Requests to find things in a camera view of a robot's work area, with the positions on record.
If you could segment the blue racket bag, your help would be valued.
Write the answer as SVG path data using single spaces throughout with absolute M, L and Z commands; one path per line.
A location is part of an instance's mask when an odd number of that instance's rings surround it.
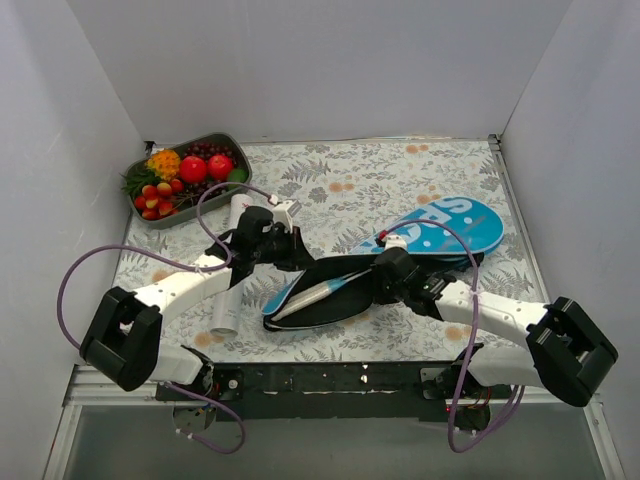
M 318 328 L 393 303 L 432 313 L 436 292 L 480 265 L 503 236 L 501 217 L 478 200 L 432 201 L 348 254 L 317 260 L 265 305 L 263 326 L 272 332 Z

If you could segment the blue racket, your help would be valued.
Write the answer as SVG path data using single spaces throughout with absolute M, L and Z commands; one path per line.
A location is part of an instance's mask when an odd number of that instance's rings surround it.
M 339 289 L 346 286 L 349 282 L 359 279 L 360 277 L 370 272 L 371 272 L 370 269 L 366 269 L 361 272 L 356 272 L 353 274 L 347 274 L 334 279 L 325 280 L 313 287 L 310 287 L 304 291 L 301 291 L 296 295 L 294 295 L 286 303 L 286 305 L 273 317 L 273 320 L 279 321 L 280 319 L 286 316 L 289 316 L 293 313 L 303 310 L 306 307 L 314 303 L 317 303 L 323 300 L 324 298 L 332 295 Z

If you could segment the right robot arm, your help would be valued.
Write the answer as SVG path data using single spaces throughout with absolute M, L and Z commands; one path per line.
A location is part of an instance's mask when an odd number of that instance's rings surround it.
M 584 407 L 618 359 L 609 339 L 574 300 L 550 304 L 476 294 L 454 277 L 430 274 L 403 249 L 373 262 L 377 302 L 401 302 L 420 316 L 476 326 L 511 342 L 478 348 L 452 373 L 454 389 L 475 397 L 494 385 L 544 388 L 559 400 Z

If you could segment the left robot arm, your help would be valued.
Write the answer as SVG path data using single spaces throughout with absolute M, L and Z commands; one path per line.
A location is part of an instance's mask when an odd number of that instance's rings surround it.
M 283 271 L 311 268 L 293 217 L 300 205 L 282 201 L 271 209 L 250 206 L 235 229 L 226 232 L 186 270 L 151 285 L 104 294 L 80 345 L 80 356 L 121 389 L 130 392 L 148 381 L 171 382 L 193 400 L 213 388 L 213 363 L 187 346 L 161 339 L 164 326 L 205 299 L 228 291 L 270 264 Z

